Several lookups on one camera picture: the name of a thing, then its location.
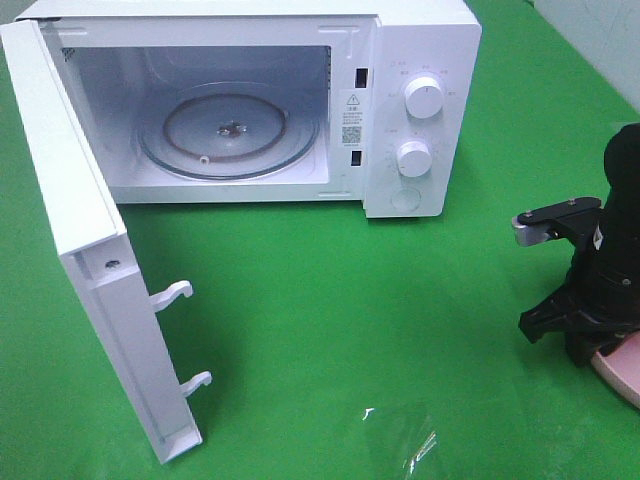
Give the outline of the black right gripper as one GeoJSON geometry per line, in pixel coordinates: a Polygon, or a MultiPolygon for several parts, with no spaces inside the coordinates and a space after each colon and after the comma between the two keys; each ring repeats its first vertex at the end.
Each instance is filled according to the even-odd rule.
{"type": "Polygon", "coordinates": [[[566,277],[570,293],[553,292],[523,312],[519,328],[530,343],[565,332],[565,351],[583,367],[609,356],[639,331],[639,202],[569,202],[580,211],[580,241],[566,277]]]}

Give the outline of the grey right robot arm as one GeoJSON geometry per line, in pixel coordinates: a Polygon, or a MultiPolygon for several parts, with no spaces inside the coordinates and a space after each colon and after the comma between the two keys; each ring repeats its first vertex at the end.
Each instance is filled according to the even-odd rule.
{"type": "Polygon", "coordinates": [[[563,284],[520,316],[537,342],[565,335],[565,349],[583,366],[608,356],[639,329],[639,126],[624,126],[604,151],[607,200],[577,197],[514,217],[521,246],[567,239],[575,247],[563,284]]]}

